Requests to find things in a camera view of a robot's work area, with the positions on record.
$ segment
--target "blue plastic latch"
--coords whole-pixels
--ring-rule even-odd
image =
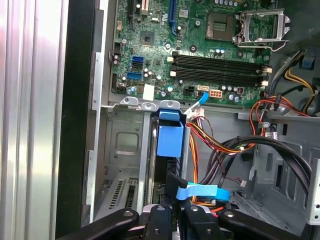
[[[193,196],[208,197],[222,202],[229,202],[230,193],[225,189],[218,188],[217,185],[189,183],[186,188],[178,187],[176,199],[186,200]]]
[[[183,139],[184,126],[179,121],[179,126],[159,126],[157,156],[180,158]]]
[[[159,119],[177,122],[180,120],[180,116],[177,110],[160,109]]]

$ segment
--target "ram slot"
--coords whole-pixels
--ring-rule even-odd
[[[238,84],[240,86],[256,87],[263,80],[262,76],[248,76],[240,74],[230,74],[222,72],[212,72],[195,69],[185,69],[178,67],[176,69],[176,79],[185,81],[209,81],[221,84]]]
[[[174,58],[177,66],[195,69],[212,69],[217,71],[241,72],[258,74],[262,72],[262,65],[250,62],[238,62],[198,56],[178,55]]]

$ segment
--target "chipset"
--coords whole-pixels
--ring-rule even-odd
[[[152,47],[155,43],[155,33],[153,31],[140,32],[140,44],[142,46]]]

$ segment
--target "green circuit board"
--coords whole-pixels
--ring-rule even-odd
[[[260,99],[260,86],[223,84],[203,80],[201,75],[194,80],[183,81],[172,77],[172,62],[168,62],[168,57],[172,56],[173,51],[177,51],[180,55],[186,56],[268,65],[271,54],[269,49],[239,48],[230,39],[213,39],[212,29],[221,28],[223,34],[219,38],[230,38],[235,36],[239,29],[237,14],[272,9],[276,7],[275,4],[263,8],[260,0],[149,0],[147,12],[136,9],[137,5],[143,6],[146,1],[148,0],[133,0],[129,3],[128,0],[118,0],[114,52],[118,54],[119,59],[113,65],[112,71],[114,93],[142,97],[144,84],[149,84],[154,86],[155,99],[184,102],[197,101],[200,98],[196,91],[198,86],[209,87],[210,92],[221,90],[225,85],[232,87],[232,90],[222,90],[222,96],[210,97],[209,103],[251,107]],[[174,22],[170,23],[172,1],[175,11]],[[132,8],[128,5],[132,4],[134,13],[128,17],[129,8]],[[222,15],[229,17],[219,22]],[[210,23],[211,18],[218,18],[214,25]],[[274,25],[275,19],[272,16],[253,17],[250,38],[272,38]],[[137,69],[132,66],[133,56],[143,57],[143,67]],[[142,77],[128,78],[128,72],[138,72]],[[193,94],[185,94],[184,89],[188,87],[195,89]],[[239,87],[243,87],[240,94],[233,90]]]

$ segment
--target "white sticker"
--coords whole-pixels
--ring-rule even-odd
[[[145,84],[143,89],[143,96],[142,99],[153,101],[155,98],[155,86]]]
[[[180,9],[179,10],[179,18],[187,18],[189,11],[186,9]]]

